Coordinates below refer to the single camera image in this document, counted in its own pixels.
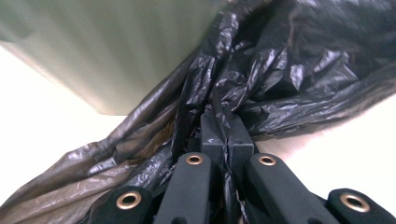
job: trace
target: white surface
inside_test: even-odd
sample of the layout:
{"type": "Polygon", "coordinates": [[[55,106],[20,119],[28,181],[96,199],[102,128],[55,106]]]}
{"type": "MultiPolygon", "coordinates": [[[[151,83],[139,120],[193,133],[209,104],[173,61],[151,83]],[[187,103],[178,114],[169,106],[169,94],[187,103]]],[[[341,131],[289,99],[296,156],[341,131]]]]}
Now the white surface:
{"type": "MultiPolygon", "coordinates": [[[[124,117],[95,113],[0,49],[0,204],[62,155],[106,137],[124,117]]],[[[361,191],[396,215],[396,96],[323,132],[259,143],[316,194],[361,191]]]]}

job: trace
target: plastic bag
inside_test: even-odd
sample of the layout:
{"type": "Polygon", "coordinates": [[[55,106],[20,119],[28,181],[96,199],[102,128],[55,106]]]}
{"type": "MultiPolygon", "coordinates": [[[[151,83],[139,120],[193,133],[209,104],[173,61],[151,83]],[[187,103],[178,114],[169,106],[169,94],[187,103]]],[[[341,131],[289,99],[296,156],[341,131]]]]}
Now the plastic bag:
{"type": "MultiPolygon", "coordinates": [[[[312,133],[358,115],[396,92],[395,15],[392,0],[229,3],[200,47],[108,138],[65,154],[17,190],[0,208],[0,222],[13,220],[18,213],[11,211],[25,209],[23,204],[35,198],[92,182],[126,160],[145,161],[131,166],[134,171],[117,186],[156,189],[186,151],[186,139],[199,134],[205,108],[217,113],[225,140],[232,139],[232,131],[224,108],[239,115],[256,140],[312,133]]],[[[232,184],[230,179],[227,174],[224,182],[232,184]]],[[[115,188],[110,182],[97,188],[105,193],[115,188]]],[[[77,197],[68,205],[79,203],[79,216],[57,207],[51,211],[59,211],[63,223],[76,223],[90,208],[88,199],[77,197]]],[[[32,212],[23,221],[60,220],[45,215],[32,212]]]]}

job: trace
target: crumpled black plastic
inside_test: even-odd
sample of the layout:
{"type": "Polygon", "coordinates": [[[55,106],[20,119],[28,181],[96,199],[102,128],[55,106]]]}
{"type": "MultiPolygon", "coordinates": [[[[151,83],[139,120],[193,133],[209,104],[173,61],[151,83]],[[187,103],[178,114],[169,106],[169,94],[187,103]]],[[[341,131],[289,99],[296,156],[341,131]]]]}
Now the crumpled black plastic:
{"type": "Polygon", "coordinates": [[[157,157],[123,184],[155,189],[169,178],[209,107],[230,144],[224,108],[240,116],[255,140],[265,140],[327,128],[394,92],[396,1],[232,1],[202,44],[108,138],[84,147],[81,157],[65,155],[2,208],[135,159],[151,138],[173,127],[157,157]],[[52,179],[60,174],[67,179],[52,179]]]}

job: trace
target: brass grommet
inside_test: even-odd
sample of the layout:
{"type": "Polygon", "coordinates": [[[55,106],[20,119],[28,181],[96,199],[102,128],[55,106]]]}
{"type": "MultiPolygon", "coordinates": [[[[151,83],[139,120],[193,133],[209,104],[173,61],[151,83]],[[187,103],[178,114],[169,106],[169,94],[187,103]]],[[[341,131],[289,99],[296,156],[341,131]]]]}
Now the brass grommet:
{"type": "Polygon", "coordinates": [[[370,205],[359,196],[344,193],[340,196],[340,200],[346,207],[357,212],[366,213],[370,211],[370,205]]]}
{"type": "Polygon", "coordinates": [[[139,192],[137,191],[129,191],[124,194],[122,194],[118,199],[117,199],[117,207],[119,209],[131,209],[135,208],[140,202],[142,201],[142,196],[140,195],[139,192]]]}
{"type": "Polygon", "coordinates": [[[259,162],[263,165],[275,165],[276,164],[276,160],[269,156],[259,157],[259,162]]]}
{"type": "Polygon", "coordinates": [[[198,165],[204,161],[204,158],[198,155],[192,155],[186,158],[186,162],[191,165],[198,165]]]}

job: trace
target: garbage bag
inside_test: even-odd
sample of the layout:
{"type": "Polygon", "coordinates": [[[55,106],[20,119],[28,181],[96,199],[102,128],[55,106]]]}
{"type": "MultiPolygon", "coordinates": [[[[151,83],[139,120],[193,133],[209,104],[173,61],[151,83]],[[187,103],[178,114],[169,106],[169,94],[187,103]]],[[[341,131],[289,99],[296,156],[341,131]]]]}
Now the garbage bag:
{"type": "MultiPolygon", "coordinates": [[[[0,208],[0,223],[85,223],[110,189],[155,190],[187,151],[186,139],[199,136],[205,109],[215,111],[224,142],[233,139],[231,113],[265,140],[330,127],[394,92],[394,0],[230,1],[202,44],[114,132],[18,189],[0,208]],[[81,183],[94,183],[94,192],[72,188],[81,183]]],[[[223,183],[243,214],[231,173],[223,183]]]]}

